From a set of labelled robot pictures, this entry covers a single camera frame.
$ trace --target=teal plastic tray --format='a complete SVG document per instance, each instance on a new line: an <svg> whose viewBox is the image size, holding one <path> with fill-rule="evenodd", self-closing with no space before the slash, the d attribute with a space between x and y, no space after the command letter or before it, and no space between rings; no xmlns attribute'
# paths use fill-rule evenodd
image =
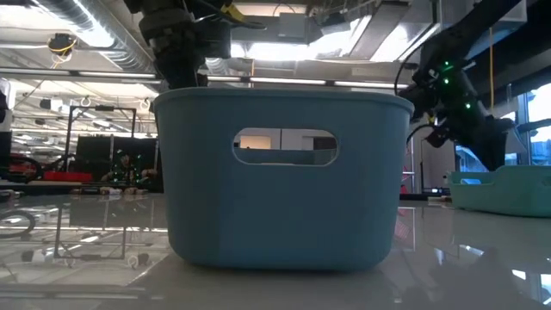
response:
<svg viewBox="0 0 551 310"><path fill-rule="evenodd" d="M453 172L450 176L456 208L551 217L551 167L503 166L494 172Z"/></svg>

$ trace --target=bin rim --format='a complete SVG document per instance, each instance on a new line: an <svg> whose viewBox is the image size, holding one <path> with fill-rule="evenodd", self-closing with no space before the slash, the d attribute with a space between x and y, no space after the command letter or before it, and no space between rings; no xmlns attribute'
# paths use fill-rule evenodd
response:
<svg viewBox="0 0 551 310"><path fill-rule="evenodd" d="M413 114L413 103L404 98L381 94L376 92L345 91L345 90L264 90L264 89L227 89L214 87L191 87L179 90L168 90L160 94L153 102L153 108L157 112L160 104L179 96L269 96L269 97L294 97L294 98L316 98L316 99L338 99L346 101L370 101L383 104L391 103L407 111L410 116Z"/></svg>

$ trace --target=glossy table surface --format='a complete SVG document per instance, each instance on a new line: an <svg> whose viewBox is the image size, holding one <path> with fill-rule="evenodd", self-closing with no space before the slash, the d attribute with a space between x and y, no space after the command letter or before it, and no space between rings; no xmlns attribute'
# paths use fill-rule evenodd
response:
<svg viewBox="0 0 551 310"><path fill-rule="evenodd" d="M217 270L172 253L164 206L162 195L2 204L37 223L30 235L0 239L0 309L551 307L551 220L403 201L393 249L373 270ZM0 221L0 235L24 222Z"/></svg>

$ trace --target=yellow cable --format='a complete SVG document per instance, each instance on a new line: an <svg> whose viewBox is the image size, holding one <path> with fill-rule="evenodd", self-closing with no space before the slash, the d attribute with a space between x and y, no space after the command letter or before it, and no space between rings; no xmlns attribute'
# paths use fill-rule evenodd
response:
<svg viewBox="0 0 551 310"><path fill-rule="evenodd" d="M490 28L490 113L493 113L493 30Z"/></svg>
<svg viewBox="0 0 551 310"><path fill-rule="evenodd" d="M65 52L65 51L70 50L72 47L74 47L75 44L77 44L77 39L75 39L68 47L63 47L63 48L61 48L61 49L53 49L53 48L50 48L50 51L56 52L56 53Z"/></svg>

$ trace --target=window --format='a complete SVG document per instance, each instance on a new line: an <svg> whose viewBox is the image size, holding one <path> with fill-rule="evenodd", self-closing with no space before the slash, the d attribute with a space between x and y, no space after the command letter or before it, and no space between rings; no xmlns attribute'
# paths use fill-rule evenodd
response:
<svg viewBox="0 0 551 310"><path fill-rule="evenodd" d="M527 95L530 122L551 118L551 84L532 90ZM532 164L551 165L551 126L530 132L530 154Z"/></svg>
<svg viewBox="0 0 551 310"><path fill-rule="evenodd" d="M510 112L503 115L501 118L508 118L517 121L517 114ZM457 168L461 172L488 172L488 169L479 161L478 158L467 147L455 146L455 158L457 160ZM505 164L518 164L516 153L505 154Z"/></svg>

